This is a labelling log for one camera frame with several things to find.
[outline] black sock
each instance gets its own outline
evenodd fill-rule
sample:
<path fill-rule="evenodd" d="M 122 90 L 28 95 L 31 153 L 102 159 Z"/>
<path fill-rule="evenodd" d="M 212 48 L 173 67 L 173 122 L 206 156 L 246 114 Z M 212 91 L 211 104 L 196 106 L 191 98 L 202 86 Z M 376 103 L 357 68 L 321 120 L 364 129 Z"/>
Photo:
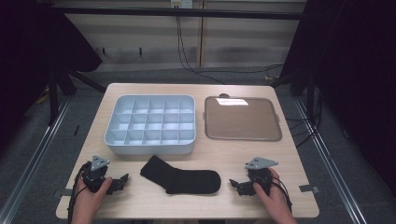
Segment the black sock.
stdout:
<path fill-rule="evenodd" d="M 221 179 L 211 170 L 180 170 L 153 156 L 140 174 L 166 189 L 168 194 L 210 194 L 219 190 Z"/>

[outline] human hand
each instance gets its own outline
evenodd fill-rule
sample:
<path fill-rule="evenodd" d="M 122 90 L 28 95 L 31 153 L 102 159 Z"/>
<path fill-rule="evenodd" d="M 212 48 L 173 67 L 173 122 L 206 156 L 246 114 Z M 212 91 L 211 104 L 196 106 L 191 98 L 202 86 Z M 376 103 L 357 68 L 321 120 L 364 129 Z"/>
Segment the human hand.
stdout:
<path fill-rule="evenodd" d="M 76 202 L 73 210 L 72 224 L 92 223 L 93 218 L 99 210 L 102 200 L 110 188 L 112 178 L 108 177 L 96 193 L 92 193 L 80 177 L 76 187 Z"/>
<path fill-rule="evenodd" d="M 273 175 L 273 182 L 279 185 L 279 175 L 272 168 L 268 168 Z M 253 188 L 256 191 L 259 198 L 262 200 L 268 215 L 277 224 L 295 224 L 297 221 L 291 214 L 288 204 L 286 202 L 285 195 L 282 190 L 275 185 L 271 186 L 270 195 L 268 196 L 258 183 L 253 184 Z"/>

